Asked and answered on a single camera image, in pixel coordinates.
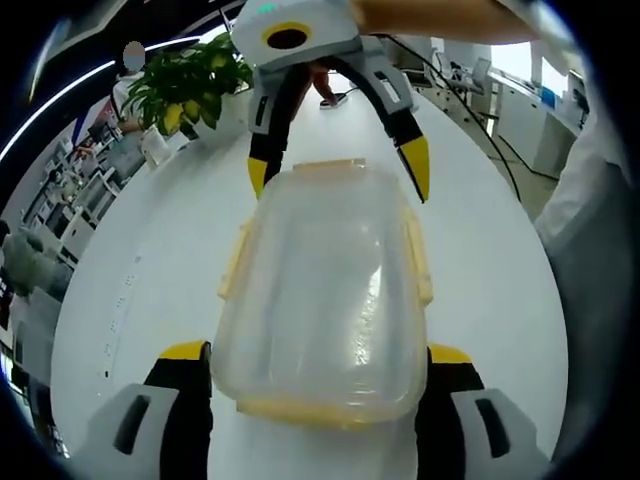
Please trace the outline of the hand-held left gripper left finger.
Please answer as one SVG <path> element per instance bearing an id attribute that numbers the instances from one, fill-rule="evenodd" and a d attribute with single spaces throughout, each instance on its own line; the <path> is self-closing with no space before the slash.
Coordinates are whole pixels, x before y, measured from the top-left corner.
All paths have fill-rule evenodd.
<path id="1" fill-rule="evenodd" d="M 124 387 L 88 422 L 72 454 L 76 479 L 206 479 L 213 429 L 211 343 L 176 344 L 143 383 Z"/>

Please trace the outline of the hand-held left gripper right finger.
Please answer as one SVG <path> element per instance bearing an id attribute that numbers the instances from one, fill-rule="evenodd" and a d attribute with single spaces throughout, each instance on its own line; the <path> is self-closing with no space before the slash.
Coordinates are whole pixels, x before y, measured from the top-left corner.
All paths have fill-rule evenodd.
<path id="1" fill-rule="evenodd" d="M 453 347 L 428 346 L 414 430 L 419 479 L 541 479 L 550 467 L 533 421 Z"/>

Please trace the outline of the person's right hand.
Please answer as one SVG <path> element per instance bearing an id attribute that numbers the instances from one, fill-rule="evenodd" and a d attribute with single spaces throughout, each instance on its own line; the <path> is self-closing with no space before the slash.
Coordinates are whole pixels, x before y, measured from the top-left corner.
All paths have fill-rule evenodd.
<path id="1" fill-rule="evenodd" d="M 323 100 L 333 105 L 336 102 L 335 94 L 329 84 L 329 70 L 319 64 L 310 66 L 311 84 Z"/>

